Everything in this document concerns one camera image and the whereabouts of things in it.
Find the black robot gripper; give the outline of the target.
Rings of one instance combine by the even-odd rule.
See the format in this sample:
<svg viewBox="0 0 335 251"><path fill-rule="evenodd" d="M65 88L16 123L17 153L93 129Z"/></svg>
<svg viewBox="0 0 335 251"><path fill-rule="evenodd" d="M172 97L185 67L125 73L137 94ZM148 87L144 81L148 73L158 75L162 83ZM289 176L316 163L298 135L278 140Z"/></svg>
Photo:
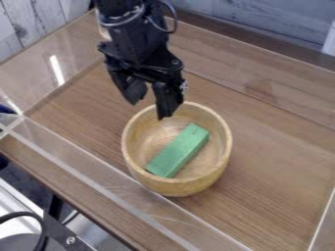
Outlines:
<svg viewBox="0 0 335 251"><path fill-rule="evenodd" d="M97 13L98 25L108 40L98 45L110 79L121 96L136 105L153 86L157 119L173 115L182 103L182 63L168 51L168 36L176 32L162 13L124 13L108 16Z"/></svg>

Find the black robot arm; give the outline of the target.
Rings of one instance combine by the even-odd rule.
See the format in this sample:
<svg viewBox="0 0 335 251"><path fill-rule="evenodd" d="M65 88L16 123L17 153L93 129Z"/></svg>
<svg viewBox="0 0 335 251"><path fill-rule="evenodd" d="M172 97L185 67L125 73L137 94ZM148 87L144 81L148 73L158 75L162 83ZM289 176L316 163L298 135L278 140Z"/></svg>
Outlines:
<svg viewBox="0 0 335 251"><path fill-rule="evenodd" d="M182 104L186 82L182 62L168 51L168 26L162 9L168 0L94 0L100 27L109 40L98 44L105 68L121 96L137 104L154 93L157 118L173 115Z"/></svg>

